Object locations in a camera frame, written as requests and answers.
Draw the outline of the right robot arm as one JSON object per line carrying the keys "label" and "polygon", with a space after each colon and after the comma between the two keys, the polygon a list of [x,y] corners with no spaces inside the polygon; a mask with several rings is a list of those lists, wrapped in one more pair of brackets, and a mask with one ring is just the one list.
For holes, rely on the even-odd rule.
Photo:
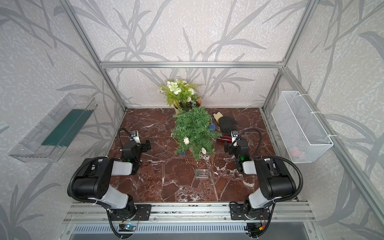
{"label": "right robot arm", "polygon": [[240,173],[257,176],[259,185],[242,204],[229,203],[232,220],[269,220],[276,203],[294,199],[301,192],[303,175],[290,160],[279,156],[260,156],[260,145],[250,156],[246,140],[225,144],[224,151],[236,157],[236,168]]}

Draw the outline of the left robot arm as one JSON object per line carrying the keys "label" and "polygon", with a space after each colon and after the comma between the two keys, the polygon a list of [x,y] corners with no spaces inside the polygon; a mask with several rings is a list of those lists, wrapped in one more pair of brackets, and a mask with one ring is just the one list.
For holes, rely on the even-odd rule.
{"label": "left robot arm", "polygon": [[111,178],[135,175],[141,164],[141,154],[150,149],[149,140],[144,144],[131,140],[123,145],[122,159],[85,159],[69,182],[68,195],[78,202],[102,206],[111,221],[148,221],[151,205],[136,205],[131,195],[124,194],[111,185]]}

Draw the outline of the string lights with rattan balls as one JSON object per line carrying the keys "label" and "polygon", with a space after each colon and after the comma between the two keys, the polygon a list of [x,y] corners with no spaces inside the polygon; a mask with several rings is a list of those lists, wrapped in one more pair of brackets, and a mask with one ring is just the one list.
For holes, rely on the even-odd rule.
{"label": "string lights with rattan balls", "polygon": [[189,150],[194,159],[199,162],[197,169],[203,169],[203,163],[206,169],[210,167],[210,157],[215,153],[215,142],[221,136],[215,130],[216,125],[212,122],[202,124],[192,124],[181,128],[180,147],[178,153],[185,153]]}

